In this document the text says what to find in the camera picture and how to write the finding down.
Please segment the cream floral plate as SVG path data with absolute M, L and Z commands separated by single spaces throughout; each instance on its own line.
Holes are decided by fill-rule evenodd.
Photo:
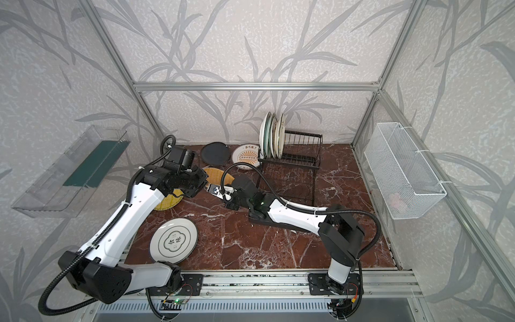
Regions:
M 283 150 L 284 150 L 284 140 L 285 140 L 285 116 L 281 114 L 276 130 L 276 155 L 278 159 L 282 158 Z

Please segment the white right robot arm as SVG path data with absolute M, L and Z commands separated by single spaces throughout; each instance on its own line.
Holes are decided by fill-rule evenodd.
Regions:
M 209 193 L 220 198 L 226 208 L 238 210 L 244 207 L 249 210 L 250 217 L 262 225 L 305 231 L 320 237 L 331 256 L 325 275 L 329 291 L 335 294 L 344 291 L 348 276 L 354 270 L 363 274 L 361 258 L 382 236 L 382 224 L 376 215 L 341 205 L 313 207 L 298 204 L 281 197 L 272 185 L 268 185 L 270 190 L 264 193 L 246 176 L 236 177 L 230 185 L 225 185 L 227 175 L 227 171 L 221 175 L 218 189 L 209 189 Z M 369 217 L 375 223 L 374 237 L 366 245 L 362 244 L 365 229 L 355 215 Z

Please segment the orange woven bamboo plate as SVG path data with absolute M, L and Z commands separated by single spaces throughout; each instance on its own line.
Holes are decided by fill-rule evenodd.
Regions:
M 207 174 L 207 182 L 210 184 L 210 185 L 220 185 L 221 184 L 221 181 L 222 181 L 222 176 L 223 176 L 223 173 L 224 171 L 221 170 L 221 169 L 216 169 L 216 168 L 213 168 L 213 167 L 205 167 L 203 169 L 206 174 Z M 223 185 L 224 186 L 231 186 L 232 185 L 232 182 L 235 180 L 235 178 L 230 175 L 230 174 L 226 174 L 225 177 L 224 177 L 224 180 L 223 180 Z

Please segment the mint green flower plate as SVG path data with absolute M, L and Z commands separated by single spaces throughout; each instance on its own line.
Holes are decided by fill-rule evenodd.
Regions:
M 264 156 L 272 157 L 272 128 L 276 122 L 276 114 L 268 113 L 264 131 Z

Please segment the green rim lettered plate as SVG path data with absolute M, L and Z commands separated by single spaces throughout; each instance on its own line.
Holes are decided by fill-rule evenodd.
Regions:
M 269 120 L 269 117 L 271 116 L 271 113 L 268 112 L 266 114 L 266 116 L 264 117 L 263 119 L 263 122 L 261 124 L 261 127 L 260 127 L 260 135 L 259 135 L 259 139 L 260 139 L 260 157 L 262 159 L 264 159 L 265 157 L 265 147 L 264 147 L 264 144 L 265 144 L 265 132 L 266 132 L 266 124 Z

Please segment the orange sunburst plate front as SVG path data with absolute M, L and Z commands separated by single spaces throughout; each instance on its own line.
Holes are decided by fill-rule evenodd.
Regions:
M 274 159 L 277 159 L 277 158 L 279 158 L 279 147 L 278 146 L 280 143 L 280 129 L 281 129 L 282 116 L 277 115 L 275 120 L 276 121 L 272 128 L 272 134 L 270 137 L 272 139 L 272 143 L 270 144 L 270 150 L 271 150 L 272 157 Z

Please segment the yellow woven plate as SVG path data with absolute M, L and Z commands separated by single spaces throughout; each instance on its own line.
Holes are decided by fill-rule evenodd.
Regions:
M 154 209 L 156 211 L 166 211 L 178 205 L 184 195 L 180 189 L 174 189 L 174 191 L 165 197 Z

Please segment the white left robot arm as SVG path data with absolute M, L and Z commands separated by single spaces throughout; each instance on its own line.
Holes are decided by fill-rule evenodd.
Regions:
M 177 146 L 172 134 L 162 140 L 160 153 L 131 177 L 126 198 L 106 224 L 79 251 L 66 251 L 60 257 L 62 271 L 46 287 L 38 303 L 42 315 L 64 315 L 96 301 L 111 304 L 123 295 L 147 288 L 163 287 L 175 292 L 182 287 L 181 269 L 175 264 L 119 263 L 129 241 L 165 197 L 179 189 L 185 197 L 193 198 L 207 183 L 206 172 L 193 165 L 194 152 Z M 50 294 L 63 279 L 88 295 L 89 300 L 62 309 L 50 308 Z

